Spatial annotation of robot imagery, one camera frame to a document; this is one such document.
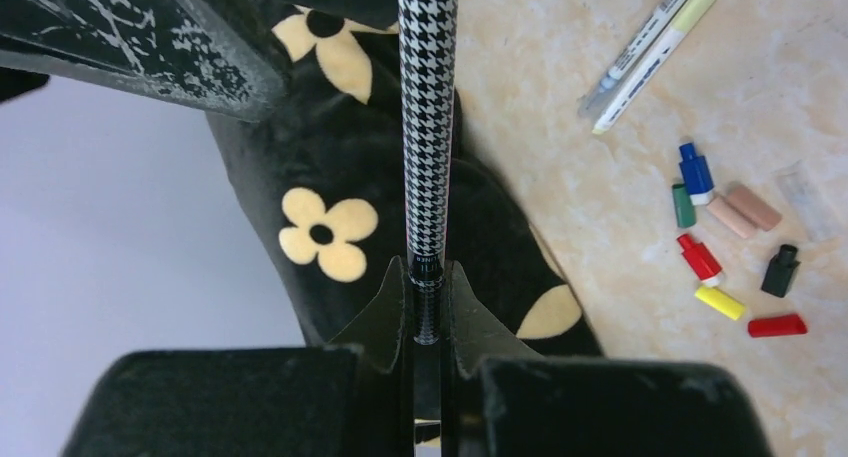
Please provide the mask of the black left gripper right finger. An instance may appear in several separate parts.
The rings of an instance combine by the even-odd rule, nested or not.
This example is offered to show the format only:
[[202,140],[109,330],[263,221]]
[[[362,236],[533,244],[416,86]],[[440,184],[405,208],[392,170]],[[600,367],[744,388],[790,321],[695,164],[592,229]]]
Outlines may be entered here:
[[442,297],[446,456],[768,456],[744,389],[706,363],[545,357],[452,264]]

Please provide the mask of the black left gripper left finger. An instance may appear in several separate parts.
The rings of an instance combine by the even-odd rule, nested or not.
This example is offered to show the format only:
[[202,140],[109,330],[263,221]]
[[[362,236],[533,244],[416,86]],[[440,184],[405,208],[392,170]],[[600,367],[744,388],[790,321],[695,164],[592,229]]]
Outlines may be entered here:
[[404,456],[408,286],[376,296],[317,347],[143,351],[100,378],[67,456]]

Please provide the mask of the yellow pen cap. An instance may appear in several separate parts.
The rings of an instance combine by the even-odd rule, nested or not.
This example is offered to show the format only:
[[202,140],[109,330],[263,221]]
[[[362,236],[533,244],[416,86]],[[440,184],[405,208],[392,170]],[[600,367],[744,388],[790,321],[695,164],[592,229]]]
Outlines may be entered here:
[[747,307],[726,294],[717,287],[700,286],[694,296],[699,301],[721,313],[731,320],[739,320],[747,311]]

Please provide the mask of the small red pen cap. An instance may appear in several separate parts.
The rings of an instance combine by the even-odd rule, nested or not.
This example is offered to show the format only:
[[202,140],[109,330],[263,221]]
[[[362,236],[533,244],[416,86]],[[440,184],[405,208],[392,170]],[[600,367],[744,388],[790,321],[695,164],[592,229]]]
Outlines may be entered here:
[[681,256],[701,283],[707,287],[717,287],[723,277],[723,268],[705,244],[689,233],[679,235],[676,241]]

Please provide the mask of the white pen with blue end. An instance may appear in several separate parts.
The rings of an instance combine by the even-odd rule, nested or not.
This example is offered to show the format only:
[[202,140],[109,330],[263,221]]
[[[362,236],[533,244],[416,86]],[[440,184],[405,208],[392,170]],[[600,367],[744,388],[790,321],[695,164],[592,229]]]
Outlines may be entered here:
[[648,47],[669,24],[687,0],[661,0],[641,24],[624,49],[601,75],[593,89],[580,101],[578,115],[589,117],[630,72]]

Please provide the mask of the green pen cap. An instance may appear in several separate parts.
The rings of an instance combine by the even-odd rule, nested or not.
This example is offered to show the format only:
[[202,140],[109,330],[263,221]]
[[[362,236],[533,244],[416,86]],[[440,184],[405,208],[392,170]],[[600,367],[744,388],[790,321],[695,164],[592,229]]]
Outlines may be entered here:
[[683,183],[673,184],[671,186],[671,195],[677,227],[680,229],[693,227],[697,223],[697,216],[685,185]]

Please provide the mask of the beige pen cap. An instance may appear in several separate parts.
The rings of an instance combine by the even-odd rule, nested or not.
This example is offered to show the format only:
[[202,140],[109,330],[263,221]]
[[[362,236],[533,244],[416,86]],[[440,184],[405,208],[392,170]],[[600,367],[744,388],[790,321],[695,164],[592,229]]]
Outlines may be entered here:
[[716,195],[705,209],[725,227],[742,239],[753,237],[758,228],[745,216],[732,207],[721,195]]

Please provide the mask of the blue pen cap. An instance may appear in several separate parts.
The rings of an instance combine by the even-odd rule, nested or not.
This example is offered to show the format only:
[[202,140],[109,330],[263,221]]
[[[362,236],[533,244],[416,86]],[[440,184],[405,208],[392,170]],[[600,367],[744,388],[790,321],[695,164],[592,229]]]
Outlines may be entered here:
[[706,157],[692,142],[680,145],[679,153],[681,176],[692,204],[710,204],[714,200],[714,182]]

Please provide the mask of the black pen cap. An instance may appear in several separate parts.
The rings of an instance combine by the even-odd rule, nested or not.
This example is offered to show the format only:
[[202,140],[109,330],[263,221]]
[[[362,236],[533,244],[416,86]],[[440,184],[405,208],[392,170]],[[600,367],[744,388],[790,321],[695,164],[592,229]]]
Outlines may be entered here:
[[760,289],[772,296],[784,298],[790,290],[797,268],[798,248],[782,244],[770,259]]

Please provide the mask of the brown pen cap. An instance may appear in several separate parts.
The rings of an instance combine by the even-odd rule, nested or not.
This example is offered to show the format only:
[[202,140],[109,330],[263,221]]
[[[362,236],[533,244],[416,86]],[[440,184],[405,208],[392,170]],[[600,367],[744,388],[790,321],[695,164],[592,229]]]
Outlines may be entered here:
[[771,231],[783,219],[780,212],[743,184],[734,186],[726,194],[726,200],[731,207],[760,230]]

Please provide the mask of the white pen with light-green cap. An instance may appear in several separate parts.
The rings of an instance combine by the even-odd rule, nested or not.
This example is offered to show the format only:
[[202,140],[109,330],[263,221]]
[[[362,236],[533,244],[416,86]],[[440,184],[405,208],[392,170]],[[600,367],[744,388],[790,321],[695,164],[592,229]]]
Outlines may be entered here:
[[685,0],[681,4],[663,31],[652,41],[639,63],[615,88],[593,125],[594,135],[601,135],[613,127],[638,93],[716,1]]

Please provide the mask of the clear pen cap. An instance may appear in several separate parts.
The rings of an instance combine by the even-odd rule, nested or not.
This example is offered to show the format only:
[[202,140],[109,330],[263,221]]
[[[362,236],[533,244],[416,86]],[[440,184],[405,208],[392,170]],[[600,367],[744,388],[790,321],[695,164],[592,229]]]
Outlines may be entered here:
[[778,170],[776,182],[811,242],[824,242],[838,235],[836,219],[801,161]]

